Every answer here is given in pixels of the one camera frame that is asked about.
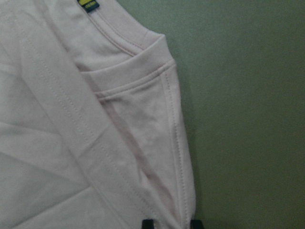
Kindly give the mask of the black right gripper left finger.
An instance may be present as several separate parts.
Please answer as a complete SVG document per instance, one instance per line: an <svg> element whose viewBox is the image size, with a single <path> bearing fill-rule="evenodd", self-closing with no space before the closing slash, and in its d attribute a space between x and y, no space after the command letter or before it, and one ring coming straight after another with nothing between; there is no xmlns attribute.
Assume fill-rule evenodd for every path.
<svg viewBox="0 0 305 229"><path fill-rule="evenodd" d="M153 219L142 220L142 229L155 229Z"/></svg>

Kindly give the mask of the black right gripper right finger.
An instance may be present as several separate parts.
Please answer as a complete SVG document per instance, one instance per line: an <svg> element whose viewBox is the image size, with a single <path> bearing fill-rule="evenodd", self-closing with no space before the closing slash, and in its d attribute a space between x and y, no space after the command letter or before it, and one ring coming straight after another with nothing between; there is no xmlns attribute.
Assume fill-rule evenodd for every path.
<svg viewBox="0 0 305 229"><path fill-rule="evenodd" d="M190 229L204 229L202 221L198 219L192 219L190 221Z"/></svg>

